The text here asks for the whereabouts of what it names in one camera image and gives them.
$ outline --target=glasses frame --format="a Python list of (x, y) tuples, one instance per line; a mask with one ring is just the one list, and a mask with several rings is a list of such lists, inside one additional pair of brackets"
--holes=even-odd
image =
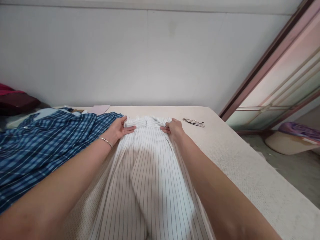
[(188, 118), (183, 118), (183, 120), (184, 120), (185, 122), (187, 122), (187, 123), (190, 123), (190, 124), (195, 125), (195, 126), (198, 126), (198, 127), (205, 127), (205, 126), (206, 126), (206, 125), (203, 124), (203, 122), (200, 123), (200, 122), (198, 122), (198, 121), (196, 121), (196, 120), (191, 120), (191, 119), (188, 119)]

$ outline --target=gold bracelet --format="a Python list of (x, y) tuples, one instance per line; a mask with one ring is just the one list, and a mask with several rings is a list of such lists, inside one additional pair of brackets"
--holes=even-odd
[(102, 139), (103, 141), (105, 141), (105, 142), (109, 143), (109, 142), (108, 142), (108, 140), (107, 140), (107, 139), (105, 139), (105, 138), (98, 138), (98, 139)]

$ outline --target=mattress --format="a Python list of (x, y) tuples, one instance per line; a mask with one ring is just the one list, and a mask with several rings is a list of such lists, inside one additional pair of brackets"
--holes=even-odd
[[(189, 118), (205, 128), (182, 121), (185, 132), (257, 207), (282, 239), (319, 239), (320, 210), (286, 181), (266, 160), (207, 107), (110, 107), (107, 112), (129, 117)], [(114, 149), (61, 229), (59, 239), (87, 239), (110, 172)]]

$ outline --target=blue plaid shirt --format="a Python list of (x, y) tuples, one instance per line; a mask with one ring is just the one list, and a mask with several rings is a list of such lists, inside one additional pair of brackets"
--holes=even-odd
[(35, 115), (0, 133), (0, 214), (123, 116), (57, 111), (34, 121)]

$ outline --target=finger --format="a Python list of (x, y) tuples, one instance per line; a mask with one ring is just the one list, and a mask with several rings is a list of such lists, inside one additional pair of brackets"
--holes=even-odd
[(163, 131), (164, 133), (171, 134), (171, 131), (170, 131), (170, 130), (162, 129), (162, 131)]
[(128, 128), (123, 128), (123, 130), (126, 131), (131, 131), (131, 130), (135, 130), (137, 128), (137, 126), (132, 126), (132, 127), (128, 127)]
[(133, 130), (130, 130), (130, 131), (125, 131), (124, 132), (124, 135), (127, 135), (127, 134), (129, 134), (129, 133), (133, 133), (134, 132), (134, 129)]
[(120, 120), (121, 120), (121, 123), (123, 124), (127, 120), (127, 116), (120, 118)]
[(160, 127), (161, 130), (168, 130), (170, 131), (170, 128), (169, 127)]

